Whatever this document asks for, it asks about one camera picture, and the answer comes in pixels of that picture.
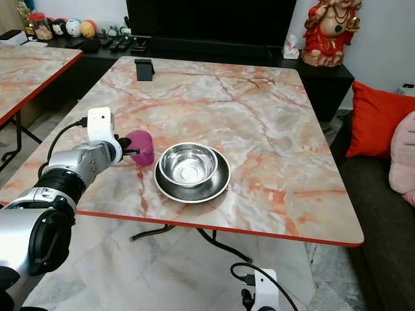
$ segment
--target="marble tabletop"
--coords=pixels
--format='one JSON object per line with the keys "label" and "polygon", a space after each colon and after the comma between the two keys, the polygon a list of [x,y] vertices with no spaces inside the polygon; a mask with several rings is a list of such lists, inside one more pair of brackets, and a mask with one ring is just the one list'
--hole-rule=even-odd
{"label": "marble tabletop", "polygon": [[[219,150],[231,166],[218,198],[185,204],[166,198],[154,165],[126,157],[99,176],[79,214],[218,229],[341,246],[363,233],[298,73],[292,69],[153,59],[152,82],[138,82],[134,58],[120,58],[0,191],[9,202],[37,180],[59,130],[109,106],[115,132],[146,130],[156,160],[169,146],[194,141]],[[55,151],[87,140],[63,134]]]}
{"label": "marble tabletop", "polygon": [[74,49],[0,46],[0,125],[81,56]]}

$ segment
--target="robotic arm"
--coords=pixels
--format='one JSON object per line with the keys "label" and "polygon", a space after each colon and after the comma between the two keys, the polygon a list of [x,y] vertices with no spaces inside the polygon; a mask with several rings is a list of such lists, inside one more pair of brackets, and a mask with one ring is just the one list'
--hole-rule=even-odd
{"label": "robotic arm", "polygon": [[109,108],[89,110],[88,136],[88,143],[54,153],[35,186],[0,210],[1,310],[21,310],[45,273],[66,260],[81,195],[122,159]]}

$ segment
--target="stainless steel bowl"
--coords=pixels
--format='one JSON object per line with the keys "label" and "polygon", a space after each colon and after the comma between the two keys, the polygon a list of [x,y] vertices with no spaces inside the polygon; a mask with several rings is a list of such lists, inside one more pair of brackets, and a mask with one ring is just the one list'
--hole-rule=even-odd
{"label": "stainless steel bowl", "polygon": [[196,143],[176,144],[161,155],[160,172],[171,183],[195,187],[212,178],[218,160],[211,148]]}
{"label": "stainless steel bowl", "polygon": [[177,186],[164,178],[159,165],[154,169],[154,181],[157,188],[166,197],[182,203],[202,203],[216,198],[225,191],[231,178],[230,166],[220,152],[212,149],[218,159],[218,169],[207,182],[192,188]]}

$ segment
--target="glass jar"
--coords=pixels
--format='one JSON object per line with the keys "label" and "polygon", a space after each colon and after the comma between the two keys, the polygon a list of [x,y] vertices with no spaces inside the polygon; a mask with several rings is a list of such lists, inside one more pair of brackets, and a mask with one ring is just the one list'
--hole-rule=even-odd
{"label": "glass jar", "polygon": [[50,40],[53,35],[49,28],[45,14],[43,13],[32,13],[29,14],[30,20],[33,22],[34,32],[39,40]]}

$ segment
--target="red cushion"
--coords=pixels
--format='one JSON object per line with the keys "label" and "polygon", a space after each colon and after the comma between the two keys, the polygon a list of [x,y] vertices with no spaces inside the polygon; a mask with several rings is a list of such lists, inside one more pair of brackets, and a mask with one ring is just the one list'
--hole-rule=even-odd
{"label": "red cushion", "polygon": [[415,110],[415,97],[392,94],[353,83],[353,133],[346,157],[390,159],[396,126]]}

